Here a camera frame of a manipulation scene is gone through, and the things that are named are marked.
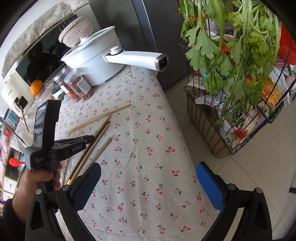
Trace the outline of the left hand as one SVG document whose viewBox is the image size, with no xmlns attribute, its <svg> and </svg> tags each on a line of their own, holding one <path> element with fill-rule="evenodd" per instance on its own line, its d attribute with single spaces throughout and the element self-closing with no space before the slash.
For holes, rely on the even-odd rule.
<svg viewBox="0 0 296 241">
<path fill-rule="evenodd" d="M 32 171 L 26 170 L 23 173 L 17 193 L 12 201 L 14 212 L 22 223 L 27 222 L 30 205 L 38 188 L 39 182 L 53 181 L 52 183 L 54 190 L 60 189 L 60 169 L 62 169 L 62 165 L 60 163 L 57 163 L 57 169 L 55 173 L 44 170 L 42 168 Z"/>
</svg>

